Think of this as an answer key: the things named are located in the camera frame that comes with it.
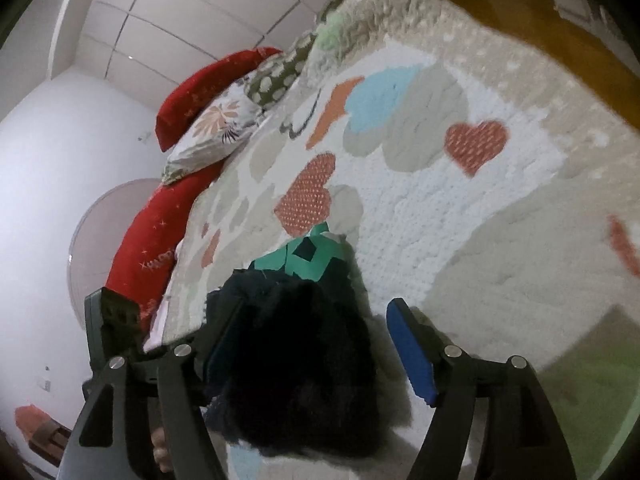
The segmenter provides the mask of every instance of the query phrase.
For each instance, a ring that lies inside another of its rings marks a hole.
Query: silver bolt
[[[462,350],[455,345],[448,345],[444,347],[444,353],[449,357],[460,357]]]
[[[174,355],[178,357],[185,357],[191,353],[191,347],[187,344],[178,345],[174,348]]]
[[[521,357],[519,355],[514,355],[511,358],[511,366],[522,370],[523,368],[527,367],[527,360],[524,357]]]
[[[111,370],[117,370],[118,368],[122,368],[125,362],[124,357],[116,355],[116,357],[113,357],[111,361],[109,361],[109,368],[111,368]]]

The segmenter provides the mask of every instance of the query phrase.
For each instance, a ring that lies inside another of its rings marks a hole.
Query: bed
[[[345,0],[194,203],[156,331],[196,330],[233,269],[326,221],[351,248],[388,438],[350,463],[228,446],[230,478],[406,477],[432,411],[385,336],[395,297],[469,353],[525,356],[578,478],[598,478],[640,414],[639,148],[556,62],[450,2]]]

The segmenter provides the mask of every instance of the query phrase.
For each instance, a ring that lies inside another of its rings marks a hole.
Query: tiled wall
[[[76,64],[157,110],[184,79],[227,54],[287,48],[326,0],[94,0]]]

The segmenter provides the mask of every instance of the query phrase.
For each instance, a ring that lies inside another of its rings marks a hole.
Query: wooden floor
[[[640,130],[640,78],[596,37],[554,10],[552,0],[451,0],[483,25],[526,41],[564,64]]]

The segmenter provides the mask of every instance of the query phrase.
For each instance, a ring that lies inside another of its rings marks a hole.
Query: orange shape on quilt
[[[204,249],[204,253],[202,254],[202,260],[200,261],[200,266],[204,269],[206,266],[213,263],[213,255],[216,254],[216,249],[218,248],[218,243],[220,241],[220,229],[218,229],[213,236],[211,237],[211,241],[206,249]]]
[[[636,248],[629,239],[625,225],[616,215],[609,215],[609,229],[611,248],[616,251],[626,270],[634,276],[640,276],[640,261],[636,255]]]
[[[504,149],[508,139],[507,128],[498,121],[454,124],[447,130],[444,149],[468,176],[474,176]]]
[[[316,129],[306,142],[306,148],[308,150],[324,139],[331,125],[347,113],[344,110],[344,104],[347,102],[347,98],[351,95],[353,89],[363,81],[364,78],[362,76],[354,77],[335,86],[334,91],[331,92],[329,101],[324,106],[324,111],[318,120],[318,124],[316,124]]]
[[[293,237],[304,236],[329,216],[331,196],[324,188],[335,170],[335,155],[315,156],[293,181],[273,212]]]

